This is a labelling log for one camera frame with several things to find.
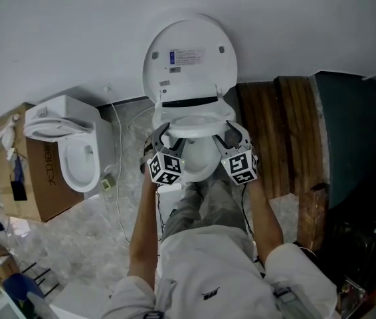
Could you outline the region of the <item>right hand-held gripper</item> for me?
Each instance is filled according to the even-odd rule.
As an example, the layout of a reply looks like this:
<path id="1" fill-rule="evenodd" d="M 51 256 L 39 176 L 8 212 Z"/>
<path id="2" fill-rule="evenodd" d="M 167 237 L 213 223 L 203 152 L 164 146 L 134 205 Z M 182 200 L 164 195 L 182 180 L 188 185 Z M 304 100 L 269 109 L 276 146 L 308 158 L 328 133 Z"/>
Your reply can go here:
<path id="1" fill-rule="evenodd" d="M 238 135 L 238 144 L 228 147 L 219 135 L 212 139 L 221 154 L 221 163 L 236 185 L 243 185 L 254 181 L 258 177 L 258 157 L 254 155 L 248 130 L 237 122 L 227 120 L 229 128 Z"/>

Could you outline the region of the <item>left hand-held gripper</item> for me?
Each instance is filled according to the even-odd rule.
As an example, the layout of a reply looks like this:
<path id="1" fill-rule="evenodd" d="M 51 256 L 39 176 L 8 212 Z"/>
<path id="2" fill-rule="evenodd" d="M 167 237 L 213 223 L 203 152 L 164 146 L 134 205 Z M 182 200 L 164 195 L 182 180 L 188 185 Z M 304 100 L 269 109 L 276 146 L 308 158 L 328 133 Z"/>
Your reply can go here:
<path id="1" fill-rule="evenodd" d="M 179 138 L 173 147 L 167 148 L 165 153 L 160 152 L 165 146 L 161 140 L 170 123 L 164 123 L 155 129 L 152 134 L 153 152 L 155 155 L 147 161 L 147 167 L 153 183 L 158 185 L 173 185 L 183 175 L 185 162 L 182 158 L 186 138 Z"/>

